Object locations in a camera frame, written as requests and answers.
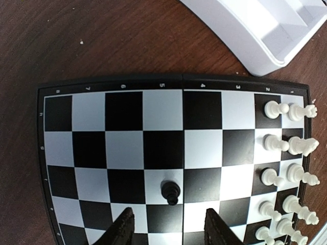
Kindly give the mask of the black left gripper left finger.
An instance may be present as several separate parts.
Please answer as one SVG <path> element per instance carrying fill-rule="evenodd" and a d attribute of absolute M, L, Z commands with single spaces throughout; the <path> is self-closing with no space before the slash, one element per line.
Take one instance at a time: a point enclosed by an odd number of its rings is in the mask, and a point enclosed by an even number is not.
<path fill-rule="evenodd" d="M 131 207 L 127 207 L 94 245 L 131 245 L 134 229 L 134 213 Z"/>

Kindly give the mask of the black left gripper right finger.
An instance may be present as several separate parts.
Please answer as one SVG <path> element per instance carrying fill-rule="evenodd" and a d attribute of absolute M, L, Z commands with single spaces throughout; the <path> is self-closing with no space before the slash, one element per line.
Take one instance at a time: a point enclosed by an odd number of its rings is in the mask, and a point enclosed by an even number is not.
<path fill-rule="evenodd" d="M 244 245 L 213 208 L 206 210 L 204 244 Z"/>

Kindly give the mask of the black white chessboard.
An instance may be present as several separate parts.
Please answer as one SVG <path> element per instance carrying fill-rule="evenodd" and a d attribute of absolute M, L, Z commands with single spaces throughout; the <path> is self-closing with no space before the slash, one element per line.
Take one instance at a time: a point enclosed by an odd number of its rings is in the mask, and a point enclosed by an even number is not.
<path fill-rule="evenodd" d="M 277 222 L 258 212 L 270 201 L 282 218 L 289 195 L 305 184 L 266 186 L 261 174 L 307 157 L 268 151 L 264 137 L 311 137 L 311 121 L 270 119 L 267 102 L 310 102 L 309 87 L 284 81 L 200 75 L 147 75 L 60 81 L 37 90 L 37 138 L 44 199 L 55 244 L 94 244 L 127 207 L 135 216 L 133 244 L 204 244 L 213 208 L 245 244 L 255 233 L 290 244 Z M 178 203 L 161 195 L 176 182 Z"/>

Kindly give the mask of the white plastic divided tray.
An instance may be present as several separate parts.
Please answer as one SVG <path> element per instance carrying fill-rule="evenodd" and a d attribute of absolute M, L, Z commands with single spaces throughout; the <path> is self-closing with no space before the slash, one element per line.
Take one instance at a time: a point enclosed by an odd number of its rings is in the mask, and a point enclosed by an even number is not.
<path fill-rule="evenodd" d="M 326 22 L 324 1 L 182 1 L 254 76 L 287 66 Z"/>

